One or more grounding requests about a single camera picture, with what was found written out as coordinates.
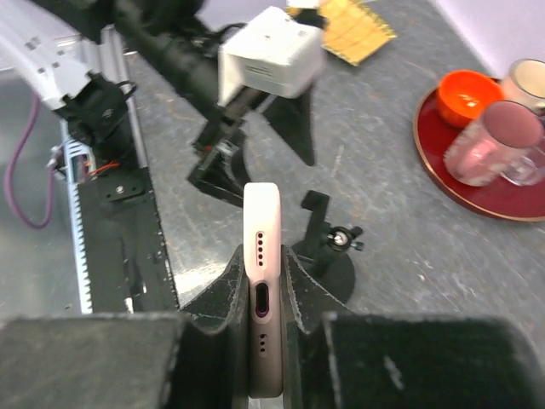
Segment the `red tray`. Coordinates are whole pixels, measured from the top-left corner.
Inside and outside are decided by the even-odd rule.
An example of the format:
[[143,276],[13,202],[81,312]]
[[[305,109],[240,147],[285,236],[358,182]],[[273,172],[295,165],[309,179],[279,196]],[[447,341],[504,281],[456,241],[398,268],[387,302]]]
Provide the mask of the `red tray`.
[[460,130],[439,116],[436,91],[424,97],[413,123],[416,149],[433,182],[451,199],[475,213],[519,222],[545,221],[545,181],[519,187],[498,177],[488,186],[471,187],[447,172],[443,154]]

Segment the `yellow notebook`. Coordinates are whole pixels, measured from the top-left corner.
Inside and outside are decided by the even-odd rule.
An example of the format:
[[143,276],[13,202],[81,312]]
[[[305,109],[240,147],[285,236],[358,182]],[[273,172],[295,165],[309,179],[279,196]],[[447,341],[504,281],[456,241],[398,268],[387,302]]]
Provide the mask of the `yellow notebook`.
[[[299,11],[288,8],[292,17]],[[325,0],[320,14],[327,20],[324,48],[353,66],[397,37],[381,16],[361,0]]]

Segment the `glass cup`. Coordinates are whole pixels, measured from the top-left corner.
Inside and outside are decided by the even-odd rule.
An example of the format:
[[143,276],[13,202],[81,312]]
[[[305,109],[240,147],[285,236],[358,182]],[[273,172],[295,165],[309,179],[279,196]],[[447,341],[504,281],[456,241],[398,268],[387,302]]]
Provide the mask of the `glass cup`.
[[537,147],[544,134],[528,107],[513,101],[492,102],[446,150],[445,167],[461,183],[485,186]]
[[[545,62],[518,60],[501,82],[506,100],[529,107],[545,120]],[[515,161],[502,176],[517,186],[535,185],[545,178],[545,141],[530,150],[528,155]]]

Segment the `stone surface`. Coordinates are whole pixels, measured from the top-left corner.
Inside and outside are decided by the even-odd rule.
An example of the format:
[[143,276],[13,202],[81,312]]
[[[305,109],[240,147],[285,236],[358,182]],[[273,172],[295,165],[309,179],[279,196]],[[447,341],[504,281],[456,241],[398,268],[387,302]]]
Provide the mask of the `stone surface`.
[[[329,59],[314,95],[315,167],[299,161],[258,115],[245,125],[253,180],[275,182],[282,194],[283,242],[303,235],[306,191],[327,193],[330,222],[366,231],[364,251],[352,253],[358,276],[351,309],[499,314],[525,332],[545,363],[545,225],[463,209],[428,179],[413,143],[420,99],[448,71],[483,68],[427,0],[371,6],[399,37],[358,68]],[[185,181],[196,163],[190,143],[204,122],[139,56],[131,55],[129,66],[186,303],[242,242],[242,212]]]

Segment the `bowl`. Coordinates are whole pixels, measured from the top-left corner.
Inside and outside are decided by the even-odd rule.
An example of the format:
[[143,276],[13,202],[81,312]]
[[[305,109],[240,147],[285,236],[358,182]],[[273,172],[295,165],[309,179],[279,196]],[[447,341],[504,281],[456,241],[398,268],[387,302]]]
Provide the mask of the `bowl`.
[[460,70],[446,74],[438,87],[437,109],[441,118],[465,128],[494,101],[503,99],[500,85],[480,72]]

